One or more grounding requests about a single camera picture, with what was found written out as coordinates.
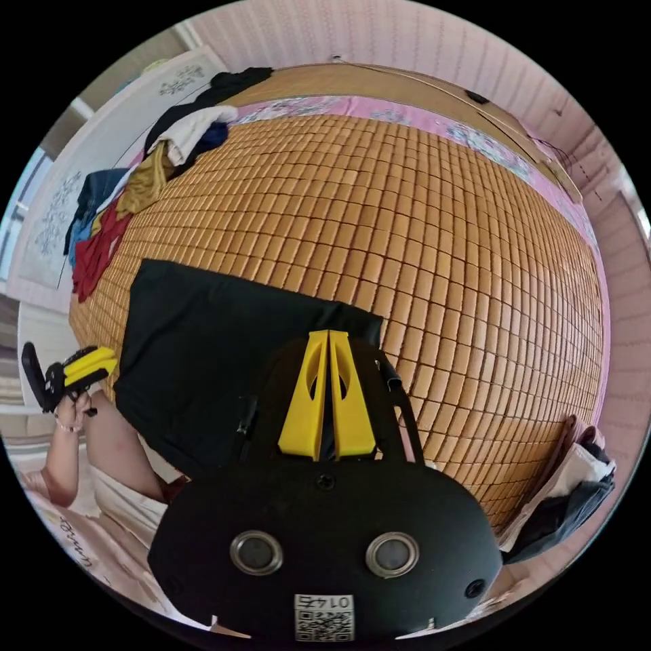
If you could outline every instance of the dark clothing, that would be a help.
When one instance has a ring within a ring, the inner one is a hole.
[[[581,443],[598,461],[610,464],[594,443]],[[513,548],[502,552],[504,565],[520,563],[562,543],[599,508],[615,488],[614,471],[601,481],[582,481],[569,495],[543,500],[521,529]]]
[[[174,171],[170,174],[167,180],[181,176],[185,171],[192,167],[199,154],[204,154],[211,149],[217,149],[223,145],[229,137],[229,126],[225,122],[213,122],[208,131],[201,137],[201,140],[196,144],[195,148],[190,152],[186,161],[181,165],[177,165]]]
[[[77,263],[73,269],[73,292],[80,303],[95,291],[131,220],[131,214],[117,219],[117,202],[118,198],[114,199],[102,214],[99,233],[75,245]]]
[[[167,131],[175,122],[195,111],[222,104],[229,97],[268,79],[272,72],[272,68],[246,68],[240,73],[218,73],[215,75],[210,80],[210,88],[204,90],[193,102],[177,104],[158,118],[158,122],[151,128],[144,141],[145,157],[158,136]]]
[[[326,329],[379,347],[381,325],[343,303],[143,260],[131,286],[116,406],[169,463],[205,476],[231,459],[241,398],[278,348]]]
[[[128,167],[116,167],[112,170],[91,172],[84,179],[77,198],[78,208],[68,227],[63,247],[63,254],[69,255],[72,268],[75,268],[76,264],[75,244],[90,237],[98,206],[111,196],[115,186],[128,171]]]

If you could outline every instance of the printed number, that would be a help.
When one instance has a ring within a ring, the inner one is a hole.
[[[298,604],[300,608],[318,608],[332,610],[334,608],[350,608],[349,597],[317,597],[315,595],[299,595]]]

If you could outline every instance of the bamboo mat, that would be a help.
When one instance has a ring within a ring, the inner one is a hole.
[[[92,297],[73,297],[81,345],[120,354],[146,257],[382,315],[426,458],[498,529],[565,418],[591,417],[602,329],[589,246],[524,181],[436,135],[323,115],[233,127],[132,219]]]

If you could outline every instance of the person's arm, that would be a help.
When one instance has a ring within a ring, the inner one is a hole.
[[[90,406],[90,397],[85,393],[77,402],[65,397],[56,408],[57,425],[41,474],[50,500],[61,507],[69,507],[77,497],[79,433],[84,412]]]

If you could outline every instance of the bed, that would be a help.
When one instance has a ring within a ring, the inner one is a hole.
[[[603,402],[608,300],[583,207],[491,122],[414,80],[305,66],[229,102],[228,141],[133,217],[94,294],[73,297],[80,343],[119,355],[143,258],[379,314],[425,457],[498,530],[567,416],[595,422]]]

